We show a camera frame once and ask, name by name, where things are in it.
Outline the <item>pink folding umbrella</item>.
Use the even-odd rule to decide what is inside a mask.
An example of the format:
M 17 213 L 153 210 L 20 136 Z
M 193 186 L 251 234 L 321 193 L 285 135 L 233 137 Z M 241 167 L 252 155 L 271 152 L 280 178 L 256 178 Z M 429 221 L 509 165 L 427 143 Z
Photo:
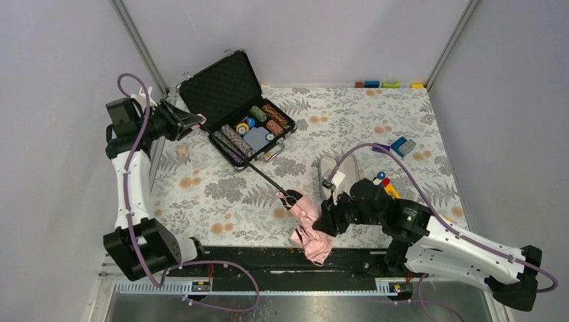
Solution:
M 206 133 L 213 140 L 213 132 L 208 129 Z M 296 219 L 297 226 L 291 234 L 291 240 L 301 247 L 308 261 L 319 267 L 324 266 L 326 259 L 331 254 L 334 237 L 312 228 L 314 221 L 321 215 L 319 206 L 301 189 L 286 190 L 282 188 L 276 181 L 253 165 L 242 153 L 240 154 L 246 166 L 277 189 L 277 198 Z

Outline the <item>lilac umbrella zip case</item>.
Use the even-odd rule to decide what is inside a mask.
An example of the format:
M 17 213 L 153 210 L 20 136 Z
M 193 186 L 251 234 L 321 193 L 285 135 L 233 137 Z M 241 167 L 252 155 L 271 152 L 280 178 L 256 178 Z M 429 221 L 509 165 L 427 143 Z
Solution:
M 331 156 L 322 156 L 319 159 L 318 173 L 319 173 L 319 191 L 322 200 L 328 200 L 330 196 L 334 200 L 341 193 L 349 193 L 353 184 L 360 180 L 360 173 L 355 155 L 348 156 L 341 164 L 332 179 L 333 191 L 323 186 L 323 181 L 328 179 L 332 170 L 337 165 L 336 159 Z

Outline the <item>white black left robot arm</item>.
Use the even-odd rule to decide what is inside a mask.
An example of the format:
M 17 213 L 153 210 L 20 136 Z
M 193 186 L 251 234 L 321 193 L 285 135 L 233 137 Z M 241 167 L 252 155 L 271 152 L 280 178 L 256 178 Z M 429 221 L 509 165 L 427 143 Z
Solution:
M 115 229 L 103 237 L 106 252 L 130 281 L 196 260 L 203 248 L 195 237 L 176 237 L 154 216 L 150 203 L 151 147 L 161 138 L 177 141 L 205 118 L 162 100 L 144 112 L 135 98 L 106 104 L 111 124 L 105 153 L 117 179 Z

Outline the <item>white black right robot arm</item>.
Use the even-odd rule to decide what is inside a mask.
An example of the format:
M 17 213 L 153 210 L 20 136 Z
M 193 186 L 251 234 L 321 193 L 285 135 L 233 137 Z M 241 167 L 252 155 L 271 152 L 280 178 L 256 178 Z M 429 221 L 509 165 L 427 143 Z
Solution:
M 532 310 L 537 297 L 537 271 L 542 252 L 534 246 L 505 246 L 440 221 L 415 201 L 397 199 L 368 179 L 344 184 L 324 180 L 331 195 L 321 204 L 314 229 L 332 236 L 349 225 L 375 225 L 391 237 L 384 256 L 395 274 L 427 273 L 459 280 L 489 293 L 518 311 Z

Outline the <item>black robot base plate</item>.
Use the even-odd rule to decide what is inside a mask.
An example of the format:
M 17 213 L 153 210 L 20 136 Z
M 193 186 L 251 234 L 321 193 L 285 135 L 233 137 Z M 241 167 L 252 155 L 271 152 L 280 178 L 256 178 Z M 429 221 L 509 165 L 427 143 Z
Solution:
M 143 259 L 152 273 L 169 269 L 175 277 L 207 277 L 217 292 L 249 291 L 251 274 L 266 292 L 375 291 L 375 278 L 395 278 L 404 284 L 419 277 L 397 266 L 384 249 L 336 248 L 322 266 L 306 259 L 299 248 L 199 246 L 197 257 L 183 260 L 180 250 L 144 246 Z

